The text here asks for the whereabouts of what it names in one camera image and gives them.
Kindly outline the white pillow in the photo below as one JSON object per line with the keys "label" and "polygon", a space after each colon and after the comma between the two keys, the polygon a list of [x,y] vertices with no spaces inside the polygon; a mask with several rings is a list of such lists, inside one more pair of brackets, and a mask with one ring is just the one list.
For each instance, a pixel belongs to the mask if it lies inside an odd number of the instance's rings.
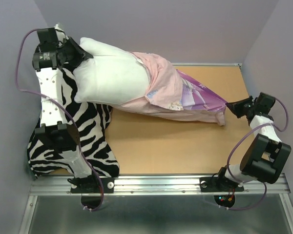
{"label": "white pillow", "polygon": [[73,71],[76,102],[121,105],[145,95],[150,75],[132,53],[86,37],[80,47],[93,57]]}

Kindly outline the purple pink princess pillowcase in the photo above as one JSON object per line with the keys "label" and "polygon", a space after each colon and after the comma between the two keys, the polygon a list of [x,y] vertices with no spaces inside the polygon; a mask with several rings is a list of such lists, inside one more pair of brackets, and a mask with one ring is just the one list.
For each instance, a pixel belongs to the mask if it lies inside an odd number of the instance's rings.
{"label": "purple pink princess pillowcase", "polygon": [[191,76],[176,69],[157,54],[134,52],[150,75],[145,95],[114,105],[130,113],[175,121],[200,121],[225,125],[227,102]]}

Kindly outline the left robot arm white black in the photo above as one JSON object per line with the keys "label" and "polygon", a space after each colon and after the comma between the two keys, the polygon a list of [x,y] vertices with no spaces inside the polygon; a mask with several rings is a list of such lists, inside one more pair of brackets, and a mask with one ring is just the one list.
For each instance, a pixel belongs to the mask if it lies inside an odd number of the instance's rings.
{"label": "left robot arm white black", "polygon": [[80,134],[73,123],[68,123],[62,98],[62,69],[65,63],[77,68],[92,58],[58,26],[37,30],[39,44],[32,65],[40,85],[42,115],[35,136],[48,148],[58,153],[71,167],[74,177],[69,179],[72,193],[99,192],[99,180],[82,156]]}

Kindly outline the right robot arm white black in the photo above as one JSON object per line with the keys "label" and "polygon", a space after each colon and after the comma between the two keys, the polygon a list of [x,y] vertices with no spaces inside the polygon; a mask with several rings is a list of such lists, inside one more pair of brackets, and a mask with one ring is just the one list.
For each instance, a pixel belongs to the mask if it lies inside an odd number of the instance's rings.
{"label": "right robot arm white black", "polygon": [[237,117],[246,117],[254,135],[250,147],[240,164],[227,163],[215,177],[215,186],[220,190],[233,189],[250,181],[274,184],[290,155],[291,146],[282,142],[276,132],[278,128],[270,110],[278,101],[276,97],[260,93],[258,97],[249,97],[237,102],[228,102],[226,106]]}

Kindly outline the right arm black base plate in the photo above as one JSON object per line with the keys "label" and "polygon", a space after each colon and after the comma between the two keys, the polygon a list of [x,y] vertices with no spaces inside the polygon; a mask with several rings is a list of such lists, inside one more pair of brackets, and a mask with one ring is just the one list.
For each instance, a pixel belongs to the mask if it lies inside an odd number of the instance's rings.
{"label": "right arm black base plate", "polygon": [[228,180],[227,178],[202,177],[200,178],[200,189],[203,193],[219,192],[243,192],[244,187],[239,187],[238,183]]}

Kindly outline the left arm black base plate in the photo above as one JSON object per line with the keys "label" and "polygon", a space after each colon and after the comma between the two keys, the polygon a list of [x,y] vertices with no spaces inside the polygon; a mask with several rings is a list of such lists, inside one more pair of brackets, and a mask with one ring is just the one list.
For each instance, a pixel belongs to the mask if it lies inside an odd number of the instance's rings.
{"label": "left arm black base plate", "polygon": [[[73,194],[100,193],[99,182],[95,176],[88,176],[85,178],[69,178],[67,181],[71,185],[70,192]],[[101,177],[101,182],[104,188],[104,193],[114,193],[114,178]]]}

